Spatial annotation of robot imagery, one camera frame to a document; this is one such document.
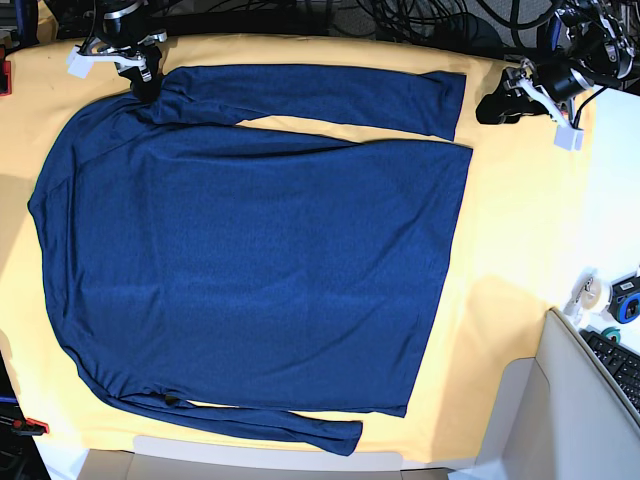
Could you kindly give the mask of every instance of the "white desk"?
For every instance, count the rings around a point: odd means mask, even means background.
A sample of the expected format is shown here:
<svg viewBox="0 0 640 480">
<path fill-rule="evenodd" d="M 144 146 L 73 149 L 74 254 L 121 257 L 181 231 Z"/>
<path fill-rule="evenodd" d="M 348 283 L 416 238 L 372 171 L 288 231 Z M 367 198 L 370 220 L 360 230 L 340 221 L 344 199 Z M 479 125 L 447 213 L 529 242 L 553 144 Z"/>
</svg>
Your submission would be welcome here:
<svg viewBox="0 0 640 480">
<path fill-rule="evenodd" d="M 595 268 L 600 278 L 615 283 L 640 263 L 640 97 L 607 90 L 596 106 L 576 280 L 582 271 Z M 640 319 L 621 325 L 605 312 L 590 315 L 589 326 L 597 331 L 619 328 L 621 343 L 640 353 Z"/>
</svg>

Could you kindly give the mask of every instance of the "red clamp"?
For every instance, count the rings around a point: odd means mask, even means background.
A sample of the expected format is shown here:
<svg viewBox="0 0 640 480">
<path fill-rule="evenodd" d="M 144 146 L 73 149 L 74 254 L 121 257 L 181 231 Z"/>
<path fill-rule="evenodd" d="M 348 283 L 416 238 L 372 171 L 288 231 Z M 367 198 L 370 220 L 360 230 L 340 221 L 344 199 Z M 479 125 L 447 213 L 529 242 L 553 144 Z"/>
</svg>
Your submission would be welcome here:
<svg viewBox="0 0 640 480">
<path fill-rule="evenodd" d="M 31 418 L 27 418 L 24 421 L 16 419 L 11 427 L 11 431 L 20 437 L 35 437 L 49 433 L 49 425 Z"/>
<path fill-rule="evenodd" d="M 6 59 L 4 45 L 0 45 L 0 97 L 11 95 L 11 62 Z"/>
</svg>

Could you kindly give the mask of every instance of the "robotic arm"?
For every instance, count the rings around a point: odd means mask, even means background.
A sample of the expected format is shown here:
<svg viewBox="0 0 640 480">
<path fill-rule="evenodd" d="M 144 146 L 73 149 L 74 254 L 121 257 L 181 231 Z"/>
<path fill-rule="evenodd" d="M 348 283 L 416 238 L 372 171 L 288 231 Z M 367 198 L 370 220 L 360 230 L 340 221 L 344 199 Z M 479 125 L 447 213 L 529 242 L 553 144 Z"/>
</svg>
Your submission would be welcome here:
<svg viewBox="0 0 640 480">
<path fill-rule="evenodd" d="M 149 32 L 143 0 L 95 0 L 93 28 L 67 60 L 69 72 L 84 78 L 95 62 L 114 62 L 118 75 L 131 81 L 143 102 L 155 100 L 161 87 L 157 44 L 167 40 L 165 30 Z"/>
<path fill-rule="evenodd" d="M 568 27 L 571 48 L 564 55 L 537 63 L 525 58 L 520 67 L 507 67 L 496 91 L 478 105 L 476 118 L 482 124 L 498 125 L 516 123 L 525 115 L 549 114 L 558 124 L 555 144 L 579 150 L 583 131 L 578 128 L 576 95 L 596 83 L 619 87 L 623 79 L 638 76 L 640 64 L 611 4 L 570 0 L 555 15 Z"/>
</svg>

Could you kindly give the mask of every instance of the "black cable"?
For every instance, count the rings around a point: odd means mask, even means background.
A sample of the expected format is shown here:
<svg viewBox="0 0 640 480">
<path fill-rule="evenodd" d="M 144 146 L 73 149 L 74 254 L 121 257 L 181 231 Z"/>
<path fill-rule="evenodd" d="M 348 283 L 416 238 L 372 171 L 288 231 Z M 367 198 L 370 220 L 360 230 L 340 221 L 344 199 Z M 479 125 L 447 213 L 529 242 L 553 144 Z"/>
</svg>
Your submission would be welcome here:
<svg viewBox="0 0 640 480">
<path fill-rule="evenodd" d="M 376 33 L 376 29 L 375 28 L 371 32 L 368 32 L 368 33 L 347 32 L 346 30 L 343 30 L 342 28 L 337 26 L 335 23 L 333 23 L 331 25 L 331 28 L 333 28 L 338 33 L 341 33 L 342 35 L 345 35 L 345 36 L 351 37 L 351 38 L 367 38 L 367 37 L 370 37 L 371 35 L 374 35 Z"/>
<path fill-rule="evenodd" d="M 274 5 L 273 10 L 275 10 L 277 7 L 282 6 L 282 4 L 280 2 L 255 2 L 254 1 L 254 5 L 257 3 L 257 6 L 252 8 L 250 11 L 251 12 L 255 12 L 256 10 L 260 10 L 261 8 L 266 7 L 267 5 Z"/>
<path fill-rule="evenodd" d="M 255 10 L 260 10 L 261 8 L 264 8 L 267 5 L 278 5 L 278 2 L 262 1 L 262 0 L 250 0 L 250 3 L 251 3 L 251 7 L 253 8 L 250 8 L 249 10 L 247 10 L 247 5 L 243 4 L 243 5 L 237 5 L 235 7 L 228 8 L 219 13 L 237 12 L 238 10 L 242 10 L 243 12 L 253 12 Z"/>
<path fill-rule="evenodd" d="M 582 102 L 582 105 L 580 105 L 580 108 L 578 108 L 578 111 L 576 112 L 576 116 L 573 119 L 573 128 L 578 128 L 578 126 L 580 125 L 580 115 L 582 114 L 582 110 L 584 109 L 584 107 L 586 107 L 591 100 L 596 98 L 598 95 L 600 95 L 602 92 L 604 92 L 608 88 L 609 87 L 602 87 L 600 90 L 598 90 L 596 93 L 594 93 L 589 98 L 587 98 L 584 102 Z"/>
<path fill-rule="evenodd" d="M 424 4 L 416 0 L 371 0 L 370 6 L 362 0 L 356 0 L 383 33 L 391 36 L 396 41 L 409 42 L 425 46 L 438 46 L 431 34 L 425 33 L 423 28 L 438 24 L 449 23 L 456 30 L 462 29 L 463 38 L 468 41 L 469 17 L 465 0 L 425 0 Z M 426 6 L 429 9 L 427 15 L 420 8 Z"/>
<path fill-rule="evenodd" d="M 91 30 L 89 31 L 89 35 L 87 35 L 80 46 L 80 53 L 87 53 L 86 49 L 89 46 L 89 43 L 93 39 L 93 34 L 96 30 L 96 15 L 98 14 L 98 6 L 96 5 L 98 0 L 93 0 L 93 20 L 91 21 Z"/>
<path fill-rule="evenodd" d="M 456 50 L 466 50 L 466 46 L 470 44 L 472 39 L 475 39 L 477 35 L 477 18 L 469 13 L 465 0 L 452 0 L 451 7 L 453 10 L 449 10 L 442 2 L 435 2 L 435 7 L 438 13 L 438 17 L 427 18 L 427 22 L 430 25 L 446 24 L 447 29 L 455 32 L 456 35 L 453 38 L 454 41 L 458 41 L 459 44 L 451 45 Z M 470 36 L 470 19 L 473 18 L 476 21 L 476 32 L 473 37 Z M 431 41 L 435 46 L 438 43 L 434 40 Z"/>
<path fill-rule="evenodd" d="M 229 3 L 233 0 L 222 0 L 221 2 L 216 3 L 215 5 L 212 5 L 211 7 L 207 8 L 203 13 L 208 13 L 211 10 L 215 10 L 218 7 L 221 7 L 222 5 L 224 5 L 225 3 Z"/>
<path fill-rule="evenodd" d="M 509 17 L 509 20 L 511 21 L 512 24 L 517 25 L 519 17 L 520 17 L 520 0 L 512 0 L 511 16 Z M 513 39 L 513 44 L 515 45 L 515 47 L 524 52 L 525 48 L 524 48 L 524 44 L 522 43 L 522 40 L 520 39 L 520 32 L 515 28 L 510 28 L 509 31 L 511 32 L 511 38 Z"/>
<path fill-rule="evenodd" d="M 478 2 L 478 5 L 480 5 L 491 18 L 493 18 L 503 27 L 507 27 L 513 30 L 529 30 L 531 28 L 536 28 L 540 25 L 544 25 L 551 17 L 555 15 L 556 10 L 562 7 L 562 5 L 565 3 L 565 0 L 553 0 L 551 6 L 542 15 L 540 15 L 535 20 L 531 20 L 530 22 L 526 23 L 514 23 L 511 21 L 507 21 L 500 15 L 498 15 L 495 10 L 493 10 L 489 5 L 487 5 L 484 0 L 476 0 L 476 2 Z"/>
</svg>

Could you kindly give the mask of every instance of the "shirt sleeve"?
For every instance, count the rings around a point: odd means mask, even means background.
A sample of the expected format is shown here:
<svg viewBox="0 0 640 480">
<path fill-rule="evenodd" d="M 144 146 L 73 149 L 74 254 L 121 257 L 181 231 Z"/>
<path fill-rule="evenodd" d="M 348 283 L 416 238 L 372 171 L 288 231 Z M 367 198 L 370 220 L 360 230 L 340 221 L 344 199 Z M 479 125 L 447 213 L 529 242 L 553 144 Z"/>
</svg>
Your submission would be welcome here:
<svg viewBox="0 0 640 480">
<path fill-rule="evenodd" d="M 344 456 L 353 453 L 362 435 L 362 422 L 358 421 L 318 420 L 281 410 L 197 406 L 177 398 L 169 401 L 167 396 L 153 392 L 114 396 L 85 370 L 74 349 L 65 348 L 65 351 L 77 364 L 78 375 L 94 395 L 107 405 L 136 415 L 239 438 L 305 442 Z M 88 359 L 87 364 L 91 365 L 92 360 Z M 131 387 L 135 380 L 129 377 L 128 382 Z"/>
<path fill-rule="evenodd" d="M 167 75 L 157 104 L 180 118 L 196 106 L 192 118 L 198 122 L 201 115 L 226 125 L 285 115 L 453 140 L 465 79 L 448 72 L 413 75 L 320 65 L 189 67 Z"/>
</svg>

